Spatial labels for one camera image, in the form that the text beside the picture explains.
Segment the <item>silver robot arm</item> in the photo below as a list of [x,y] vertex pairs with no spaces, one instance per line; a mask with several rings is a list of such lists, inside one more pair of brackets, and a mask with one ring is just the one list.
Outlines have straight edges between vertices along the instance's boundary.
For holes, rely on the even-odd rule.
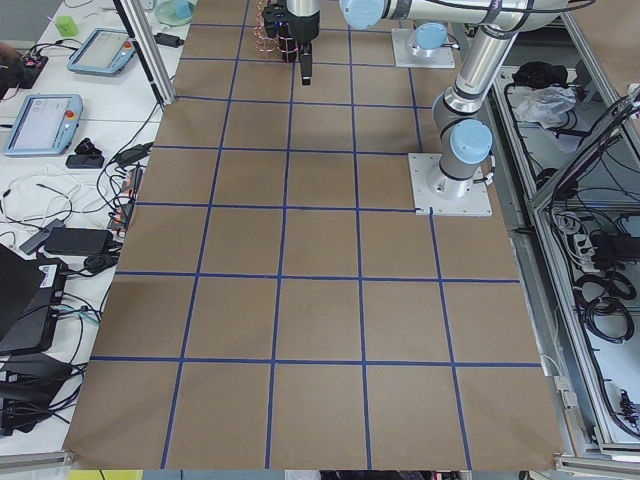
[[458,49],[459,42],[449,35],[444,24],[416,24],[406,42],[409,53],[416,58],[430,58],[443,49]]
[[349,26],[368,29],[382,19],[467,23],[479,27],[455,82],[437,97],[433,117],[443,152],[427,174],[436,195],[458,199],[488,157],[492,135],[474,118],[517,35],[539,29],[568,8],[567,1],[341,1]]

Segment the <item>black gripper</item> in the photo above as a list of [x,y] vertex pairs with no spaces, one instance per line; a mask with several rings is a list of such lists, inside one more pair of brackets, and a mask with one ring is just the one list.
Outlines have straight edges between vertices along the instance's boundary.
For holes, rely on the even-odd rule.
[[290,37],[298,45],[298,59],[300,63],[301,83],[303,86],[311,84],[313,76],[313,48],[312,41],[319,35],[320,13],[310,16],[297,16],[288,12],[286,23]]

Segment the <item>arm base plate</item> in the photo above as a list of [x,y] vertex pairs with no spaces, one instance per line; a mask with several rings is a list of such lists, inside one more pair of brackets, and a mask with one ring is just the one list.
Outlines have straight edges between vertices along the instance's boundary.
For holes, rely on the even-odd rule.
[[447,28],[425,23],[416,28],[391,31],[395,66],[401,68],[453,69],[455,43],[448,41]]
[[453,180],[440,169],[441,154],[410,153],[409,173],[417,215],[490,217],[493,213],[480,166],[466,180]]

